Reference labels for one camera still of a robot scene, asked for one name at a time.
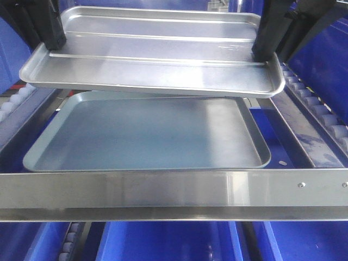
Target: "metal frame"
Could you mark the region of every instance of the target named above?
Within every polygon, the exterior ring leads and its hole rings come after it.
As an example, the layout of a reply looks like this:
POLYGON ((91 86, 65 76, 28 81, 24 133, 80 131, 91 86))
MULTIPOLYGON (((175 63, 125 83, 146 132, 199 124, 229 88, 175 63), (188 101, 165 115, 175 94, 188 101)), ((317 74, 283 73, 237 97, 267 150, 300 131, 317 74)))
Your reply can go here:
MULTIPOLYGON (((335 154, 303 143, 301 131, 315 140, 318 132, 285 92, 278 98, 282 102, 259 102, 268 116, 276 115, 271 120, 283 132, 285 149, 300 155, 297 165, 325 166, 320 153, 335 154)), ((54 111, 58 101, 46 108, 54 111)), ((41 114, 38 109, 31 124, 42 124, 41 114)), ((3 173, 0 220, 348 220, 348 169, 341 166, 337 161, 335 169, 3 173)))

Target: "baking tray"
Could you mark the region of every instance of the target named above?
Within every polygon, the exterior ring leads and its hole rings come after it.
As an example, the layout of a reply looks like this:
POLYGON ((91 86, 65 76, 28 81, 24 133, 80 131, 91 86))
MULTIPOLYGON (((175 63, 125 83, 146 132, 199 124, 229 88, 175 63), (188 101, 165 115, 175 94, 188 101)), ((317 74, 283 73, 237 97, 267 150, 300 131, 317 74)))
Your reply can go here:
POLYGON ((69 98, 23 163, 31 171, 244 169, 270 157, 241 98, 92 91, 69 98))
POLYGON ((284 88, 276 55, 255 63, 259 16, 100 7, 62 15, 67 43, 41 44, 20 71, 34 86, 268 98, 284 88))

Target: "blue plastic container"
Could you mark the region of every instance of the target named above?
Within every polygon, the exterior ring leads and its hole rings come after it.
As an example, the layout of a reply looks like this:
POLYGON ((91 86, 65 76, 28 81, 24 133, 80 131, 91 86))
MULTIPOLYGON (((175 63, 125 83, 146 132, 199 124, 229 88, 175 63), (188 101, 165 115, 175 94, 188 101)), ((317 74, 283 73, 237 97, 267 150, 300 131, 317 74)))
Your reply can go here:
POLYGON ((240 11, 242 13, 262 14, 263 0, 243 0, 240 11))
POLYGON ((69 223, 0 223, 0 261, 56 261, 69 223))
POLYGON ((348 17, 317 35, 289 65, 348 124, 348 17))
POLYGON ((200 10, 206 11, 209 0, 76 0, 76 5, 95 5, 101 7, 200 10))
POLYGON ((271 151, 271 160, 265 167, 266 169, 292 169, 294 164, 289 158, 286 150, 282 146, 281 142, 269 121, 264 111, 260 108, 250 108, 250 112, 256 121, 258 128, 266 141, 268 148, 271 151))
POLYGON ((97 261, 242 261, 235 222, 108 222, 97 261))
POLYGON ((254 222, 263 261, 348 260, 348 222, 254 222))
POLYGON ((20 79, 19 70, 29 56, 29 47, 0 17, 0 94, 20 79))

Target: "blue surface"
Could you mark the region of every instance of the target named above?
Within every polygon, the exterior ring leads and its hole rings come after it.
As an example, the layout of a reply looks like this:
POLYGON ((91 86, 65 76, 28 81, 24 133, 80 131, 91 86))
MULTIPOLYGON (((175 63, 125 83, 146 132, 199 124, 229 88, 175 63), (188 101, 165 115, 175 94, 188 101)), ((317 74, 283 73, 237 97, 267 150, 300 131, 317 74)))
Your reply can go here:
POLYGON ((264 261, 348 260, 348 222, 254 222, 264 261))
POLYGON ((0 223, 0 261, 56 261, 69 223, 0 223))
POLYGON ((262 0, 243 0, 240 11, 242 13, 262 14, 262 0))
POLYGON ((59 0, 59 11, 63 12, 65 9, 75 6, 74 0, 59 0))
POLYGON ((317 35, 289 62, 291 69, 348 124, 348 19, 317 35))
POLYGON ((108 222, 97 261, 242 261, 234 222, 108 222))
POLYGON ((250 112, 254 117, 259 130, 265 139, 268 148, 271 151, 271 161, 265 167, 266 169, 291 169, 294 168, 286 150, 278 140, 275 131, 272 128, 271 123, 260 108, 250 108, 250 112), (283 166, 279 164, 279 161, 284 161, 288 165, 283 166))
POLYGON ((103 235, 105 222, 93 222, 88 232, 86 243, 83 247, 80 261, 95 261, 99 244, 103 235))
POLYGON ((68 222, 43 223, 24 261, 56 261, 68 228, 68 222))
POLYGON ((228 11, 237 12, 238 10, 238 0, 229 0, 228 2, 228 11))
POLYGON ((29 47, 0 18, 0 94, 19 80, 19 70, 30 56, 29 47))
POLYGON ((209 0, 76 0, 76 5, 206 11, 208 2, 209 0))

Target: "tray rim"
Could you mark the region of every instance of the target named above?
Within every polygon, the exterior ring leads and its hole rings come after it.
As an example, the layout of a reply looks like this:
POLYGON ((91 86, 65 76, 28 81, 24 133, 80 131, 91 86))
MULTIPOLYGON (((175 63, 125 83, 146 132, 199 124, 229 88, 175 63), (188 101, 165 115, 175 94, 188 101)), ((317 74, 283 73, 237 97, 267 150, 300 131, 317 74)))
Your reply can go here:
POLYGON ((149 94, 167 94, 167 95, 178 95, 178 90, 181 92, 181 95, 186 96, 216 96, 216 97, 246 97, 246 98, 270 98, 280 92, 283 91, 285 87, 285 78, 282 73, 282 69, 280 66, 280 63, 278 62, 277 55, 274 53, 272 59, 267 62, 269 67, 274 67, 272 70, 273 74, 277 74, 278 76, 281 76, 277 78, 279 81, 279 84, 274 82, 274 79, 270 77, 270 82, 272 82, 273 87, 278 86, 277 88, 272 88, 272 91, 247 91, 247 90, 224 90, 224 89, 192 89, 192 88, 175 88, 167 86, 143 86, 143 85, 120 85, 120 84, 95 84, 95 83, 71 83, 71 82, 50 82, 50 81, 38 81, 38 80, 32 80, 26 71, 29 69, 30 65, 34 63, 36 60, 35 54, 45 52, 48 53, 49 51, 46 49, 45 44, 41 43, 39 46, 34 50, 33 54, 30 56, 30 58, 25 62, 25 64, 20 69, 19 75, 20 78, 30 83, 33 86, 36 87, 42 87, 46 88, 49 84, 50 88, 57 88, 57 89, 75 89, 75 90, 96 90, 99 89, 99 87, 102 87, 103 90, 98 91, 114 91, 114 92, 146 92, 149 94))
POLYGON ((81 92, 71 96, 68 101, 59 110, 56 116, 52 119, 46 129, 41 133, 32 147, 28 150, 23 159, 23 166, 31 172, 84 172, 84 171, 169 171, 169 170, 235 170, 235 169, 260 169, 266 166, 271 160, 271 152, 269 150, 266 141, 264 140, 251 112, 247 108, 242 98, 230 98, 230 97, 212 97, 212 96, 168 96, 168 95, 156 95, 151 94, 138 94, 138 93, 126 93, 126 92, 108 92, 108 91, 87 91, 81 92), (51 141, 54 139, 56 134, 59 132, 60 128, 64 122, 69 117, 70 113, 74 110, 75 106, 80 104, 80 102, 86 101, 98 101, 98 100, 153 100, 161 98, 213 98, 213 99, 228 99, 235 100, 237 107, 244 119, 245 128, 251 140, 254 143, 256 153, 260 159, 261 164, 258 166, 250 167, 230 167, 230 168, 212 168, 212 167, 188 167, 188 168, 167 168, 167 169, 80 169, 80 170, 38 170, 35 168, 38 160, 44 154, 46 148, 50 145, 51 141))
MULTIPOLYGON (((100 11, 113 11, 113 12, 131 12, 131 13, 155 13, 155 14, 171 14, 171 15, 179 15, 179 14, 183 14, 183 15, 187 15, 187 14, 194 14, 196 16, 198 16, 200 19, 202 18, 207 18, 207 16, 209 16, 210 19, 203 19, 204 21, 213 21, 211 20, 212 18, 225 18, 226 17, 238 17, 238 18, 251 18, 252 21, 250 21, 250 24, 253 24, 255 26, 259 26, 260 23, 260 19, 261 17, 257 14, 254 13, 233 13, 233 12, 228 12, 228 13, 223 13, 223 12, 212 12, 212 11, 195 11, 195 10, 167 10, 167 9, 140 9, 140 8, 120 8, 120 7, 96 7, 93 5, 79 5, 79 6, 75 6, 75 7, 71 7, 68 8, 66 10, 64 10, 61 13, 61 20, 62 20, 62 24, 63 27, 65 26, 65 23, 67 23, 70 19, 70 17, 76 17, 76 16, 80 16, 82 15, 82 12, 84 10, 87 11, 95 11, 95 12, 100 12, 100 11)), ((193 19, 191 16, 190 17, 185 17, 185 20, 196 20, 196 16, 194 16, 195 19, 193 19)), ((182 20, 182 18, 175 18, 175 17, 171 17, 174 20, 182 20)), ((167 16, 164 16, 163 18, 154 18, 151 17, 149 19, 168 19, 167 16)))

